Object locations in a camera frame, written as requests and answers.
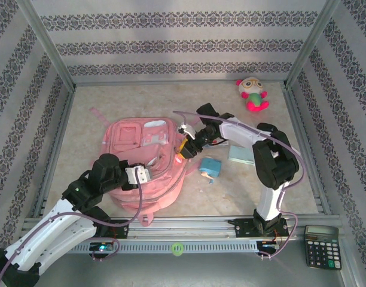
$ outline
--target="calculator display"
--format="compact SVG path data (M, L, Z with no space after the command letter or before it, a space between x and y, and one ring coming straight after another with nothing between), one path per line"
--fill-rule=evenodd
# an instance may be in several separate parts
M323 234L335 234L335 231L331 228L324 227L324 226L309 226L308 227L309 233L323 233Z

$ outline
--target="beige floor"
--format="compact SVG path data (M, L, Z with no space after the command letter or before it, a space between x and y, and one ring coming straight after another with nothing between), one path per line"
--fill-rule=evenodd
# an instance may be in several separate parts
M246 124L275 124L298 149L279 83L267 83L265 89L271 105L256 114L246 110L245 100L240 98L233 83L77 88L45 211L50 210L68 184L89 169L98 156L105 128L89 112L90 107L100 110L110 122L126 117L161 116L180 122L181 117L173 114L173 110L195 112L210 102L219 113L230 112ZM228 148L207 149L200 156L204 155L222 161L220 177L212 185L199 172L186 177L177 201L156 216L252 215L262 187L254 167L228 161ZM104 196L99 206L110 216L129 215L114 205L109 196ZM287 192L282 207L296 213L318 212L307 178Z

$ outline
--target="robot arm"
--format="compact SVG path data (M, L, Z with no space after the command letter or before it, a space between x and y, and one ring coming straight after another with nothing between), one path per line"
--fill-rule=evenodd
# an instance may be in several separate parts
M254 211L254 224L260 234L264 234L266 230L279 222L281 214L277 209L277 201L282 189L289 185L295 173L298 172L299 166L293 153L263 135L290 146L286 134L277 130L275 126L264 123L258 125L259 133L246 130L237 125L237 123L241 123L237 118L228 113L219 115L210 103L201 106L197 113L223 118L227 121L202 118L202 123L206 127L195 133L193 138L187 136L184 146L181 148L181 156L193 158L202 151L204 145L211 143L216 138L228 139L253 150L257 175L264 185L260 202Z
M89 219L78 215L64 215L54 220L52 217L64 212L73 212L107 221L109 216L95 205L102 200L105 193L118 187L123 190L137 188L136 173L138 178L143 178L140 183L150 180L149 171L144 165L129 166L127 160L119 161L115 155L101 155L91 170L84 172L69 185L62 198L30 232L5 250L0 248L1 273L20 245L29 239L8 265L2 277L4 283L8 287L33 287L40 275L58 258L77 244L96 235L97 229L102 226ZM44 223L47 224L38 232L35 231Z

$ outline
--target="plush toy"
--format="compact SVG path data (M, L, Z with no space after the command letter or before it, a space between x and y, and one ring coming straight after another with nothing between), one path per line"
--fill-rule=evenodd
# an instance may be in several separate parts
M268 108L269 102L263 100L267 96L267 92L263 91L263 84L254 77L245 80L237 80L236 85L239 87L240 95L243 99L247 99L247 109L251 112L260 112Z

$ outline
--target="striped wall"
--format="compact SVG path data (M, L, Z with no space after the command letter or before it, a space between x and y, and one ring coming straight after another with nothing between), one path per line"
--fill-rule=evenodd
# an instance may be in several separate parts
M284 80L324 3L33 0L77 84Z
M339 4L292 92L331 207L352 242L350 260L366 279L366 1Z
M69 93L14 0L0 0L0 247L44 180Z

